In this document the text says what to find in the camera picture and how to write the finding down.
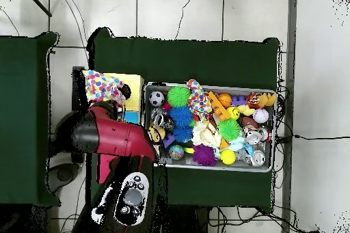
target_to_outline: purple toy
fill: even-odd
[[[202,166],[214,166],[216,164],[216,158],[214,156],[214,150],[210,147],[203,145],[193,146],[194,153],[192,160]]]
[[[175,137],[171,133],[167,133],[163,139],[164,148],[167,148],[175,141]]]
[[[232,97],[232,105],[238,107],[239,105],[246,105],[247,101],[244,96],[233,96]]]

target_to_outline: plush toy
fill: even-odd
[[[169,111],[170,109],[172,109],[172,106],[169,104],[168,101],[165,101],[163,108],[165,109],[165,111]]]
[[[239,105],[237,109],[245,116],[251,116],[255,112],[255,109],[250,109],[248,105]]]
[[[189,110],[199,117],[200,121],[209,119],[209,114],[211,113],[211,102],[200,86],[200,84],[194,80],[190,79],[187,82],[187,87],[191,90],[191,95],[189,96]]]

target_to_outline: small ball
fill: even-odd
[[[232,150],[223,150],[220,159],[225,165],[231,165],[236,161],[236,154]]]
[[[169,156],[173,160],[181,160],[183,157],[183,148],[179,145],[174,145],[169,149]]]
[[[219,94],[217,97],[218,101],[222,104],[223,107],[229,107],[232,102],[231,95],[229,94]]]
[[[267,112],[266,109],[257,109],[253,113],[253,119],[258,124],[263,124],[264,122],[267,122],[267,120],[269,119],[269,113]]]
[[[161,92],[152,92],[149,100],[153,107],[160,107],[164,103],[164,95]]]
[[[239,118],[239,115],[241,114],[236,107],[228,107],[227,112],[230,114],[230,117],[233,120],[237,120]]]

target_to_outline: toy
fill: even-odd
[[[241,114],[236,107],[228,107],[227,112],[230,114],[233,120],[238,120],[239,115]]]
[[[243,148],[248,153],[249,156],[253,156],[254,155],[254,149],[253,149],[253,147],[251,145],[245,143],[243,145]]]
[[[188,152],[189,154],[193,154],[194,153],[194,149],[193,148],[183,148],[183,150],[185,152]]]
[[[266,111],[266,109],[257,109],[253,113],[253,119],[258,124],[263,124],[264,122],[267,122],[269,119],[269,113]]]
[[[220,149],[220,150],[223,150],[223,149],[225,149],[225,148],[227,148],[227,147],[228,147],[228,142],[222,137],[222,138],[221,138],[221,142],[220,142],[219,149]]]
[[[229,94],[219,94],[217,97],[218,101],[222,104],[223,107],[227,108],[231,105],[232,99]]]
[[[186,86],[191,90],[191,95],[188,98],[189,110],[198,116],[198,120],[207,120],[209,114],[213,111],[207,94],[194,79],[188,80]]]
[[[179,145],[170,147],[169,156],[172,160],[181,160],[183,157],[183,148]]]
[[[233,96],[232,105],[238,107],[239,105],[246,105],[247,101],[244,96]]]
[[[247,126],[248,124],[253,126],[254,128],[258,128],[258,124],[256,123],[255,120],[253,120],[252,118],[249,118],[247,116],[242,117],[241,126]]]
[[[159,143],[165,137],[164,128],[157,128],[154,124],[149,127],[148,135],[155,143]]]
[[[166,128],[172,130],[175,127],[174,122],[162,107],[157,107],[152,110],[150,119],[157,128]]]
[[[230,118],[223,122],[219,122],[217,124],[217,130],[226,141],[232,141],[239,136],[240,128],[237,122]]]
[[[265,154],[260,150],[254,151],[251,161],[253,167],[261,167],[265,163]]]
[[[258,128],[258,132],[261,134],[261,141],[266,141],[267,143],[272,139],[272,132],[268,131],[266,128]]]
[[[186,143],[192,139],[192,128],[190,126],[175,126],[172,134],[179,143]]]
[[[164,95],[161,92],[152,92],[149,100],[153,107],[160,107],[164,103]]]
[[[189,126],[194,127],[197,124],[197,122],[195,120],[192,120],[192,122],[189,124]]]
[[[245,143],[244,138],[241,136],[238,136],[236,139],[230,141],[230,145],[225,150],[232,150],[236,152],[241,148],[243,148],[244,143]]]
[[[270,107],[271,105],[274,105],[275,104],[275,101],[276,101],[276,94],[267,94],[267,99],[268,101],[266,102],[265,106],[266,107]]]
[[[188,104],[190,94],[187,87],[174,86],[167,93],[167,101],[172,107],[184,107]]]
[[[245,116],[251,116],[255,112],[255,109],[250,109],[248,105],[239,105],[237,109]]]
[[[214,156],[214,150],[203,144],[193,146],[194,153],[192,160],[203,166],[214,166],[216,159]]]
[[[209,92],[208,96],[211,101],[211,107],[213,108],[215,114],[219,116],[220,120],[224,121],[231,118],[230,114],[225,110],[222,104],[218,101],[214,93]]]
[[[267,98],[267,94],[258,96],[258,105],[261,109],[267,104],[268,101],[269,99]]]
[[[197,122],[193,128],[192,142],[195,146],[201,143],[205,146],[218,148],[221,143],[221,135],[208,121]]]
[[[165,101],[163,108],[165,109],[165,111],[169,111],[170,109],[172,109],[172,106],[169,104],[168,101]]]
[[[171,133],[167,133],[163,139],[164,148],[167,148],[175,141],[175,137]]]
[[[261,94],[258,96],[258,105],[260,108],[270,107],[276,101],[276,94]]]
[[[244,140],[249,145],[256,145],[263,136],[253,126],[247,125],[243,128]]]
[[[189,126],[193,119],[193,114],[190,112],[188,106],[173,107],[170,109],[169,115],[177,126]]]
[[[259,109],[259,101],[258,97],[261,96],[262,94],[252,92],[248,97],[247,97],[247,105],[250,109]]]
[[[231,165],[236,160],[236,155],[232,150],[223,150],[220,154],[220,159],[225,165]]]

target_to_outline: colorful fabric toy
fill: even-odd
[[[213,111],[211,109],[209,97],[205,94],[200,84],[194,79],[188,80],[186,86],[191,90],[191,95],[189,96],[189,110],[197,115],[200,121],[208,120],[209,113]]]
[[[94,70],[83,70],[87,101],[114,100],[122,104],[126,98],[119,90],[124,84],[119,79]]]

